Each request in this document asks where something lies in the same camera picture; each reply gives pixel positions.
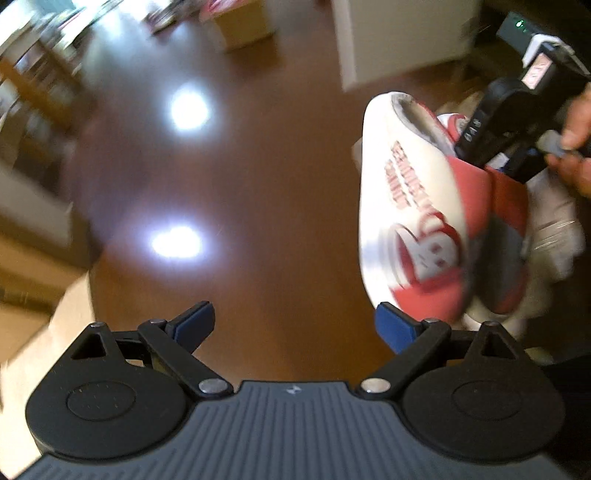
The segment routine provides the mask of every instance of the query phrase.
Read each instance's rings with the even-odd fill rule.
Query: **human hand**
[[[575,150],[582,147],[591,136],[591,83],[576,98],[569,108],[569,113],[562,132],[562,147]],[[574,185],[581,195],[591,198],[591,158],[581,160],[580,156],[568,153],[563,158],[547,155],[549,168],[556,170],[563,181]]]

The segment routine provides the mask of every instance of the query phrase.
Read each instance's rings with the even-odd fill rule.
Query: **brown floor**
[[[269,7],[275,37],[232,54],[196,21],[150,37],[121,9],[103,18],[86,57],[99,106],[62,191],[105,245],[93,297],[112,329],[208,299],[217,326],[199,357],[235,385],[357,382],[391,354],[359,273],[350,149],[371,97],[403,90],[436,108],[450,96],[451,68],[342,93],[330,9]],[[183,85],[209,104],[200,130],[170,121]],[[177,224],[201,234],[197,259],[152,252],[153,235]]]

